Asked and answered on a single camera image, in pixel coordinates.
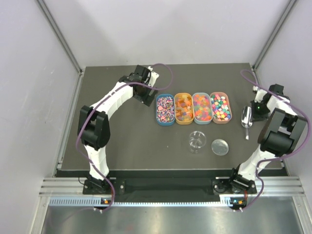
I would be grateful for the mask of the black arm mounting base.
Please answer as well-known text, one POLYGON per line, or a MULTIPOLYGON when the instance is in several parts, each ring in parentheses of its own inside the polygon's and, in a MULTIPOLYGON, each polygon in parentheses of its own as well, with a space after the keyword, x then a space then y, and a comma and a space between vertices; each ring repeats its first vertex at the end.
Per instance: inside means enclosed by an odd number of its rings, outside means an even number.
POLYGON ((246 187, 234 186, 228 178, 200 178, 200 177, 169 177, 169 178, 111 178, 116 195, 125 195, 135 191, 194 191, 208 195, 220 194, 256 194, 254 182, 246 187))

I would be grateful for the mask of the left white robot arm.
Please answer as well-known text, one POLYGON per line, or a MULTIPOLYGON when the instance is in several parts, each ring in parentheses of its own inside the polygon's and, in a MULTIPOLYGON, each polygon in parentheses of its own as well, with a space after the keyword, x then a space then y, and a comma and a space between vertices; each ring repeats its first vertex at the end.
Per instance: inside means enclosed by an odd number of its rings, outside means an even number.
POLYGON ((109 173, 106 145, 110 139, 109 120, 129 99, 135 98, 150 106, 157 90, 154 85, 159 74, 151 66, 137 65, 135 71, 121 77, 107 95, 91 106, 83 106, 79 113, 78 139, 87 151, 90 163, 88 180, 99 193, 109 191, 111 182, 105 178, 109 173))

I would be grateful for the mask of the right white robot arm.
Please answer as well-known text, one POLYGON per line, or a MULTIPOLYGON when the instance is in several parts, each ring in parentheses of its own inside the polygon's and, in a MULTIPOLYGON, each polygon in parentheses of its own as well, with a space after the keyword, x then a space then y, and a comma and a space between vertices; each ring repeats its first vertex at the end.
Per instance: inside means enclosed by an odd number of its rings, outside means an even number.
POLYGON ((268 91, 254 90, 249 122, 266 121, 260 132, 254 153, 232 170, 227 181, 233 193, 249 191, 254 186, 256 175, 271 161, 292 153, 307 125, 307 119, 299 116, 290 106, 289 97, 283 94, 284 87, 274 84, 268 91))

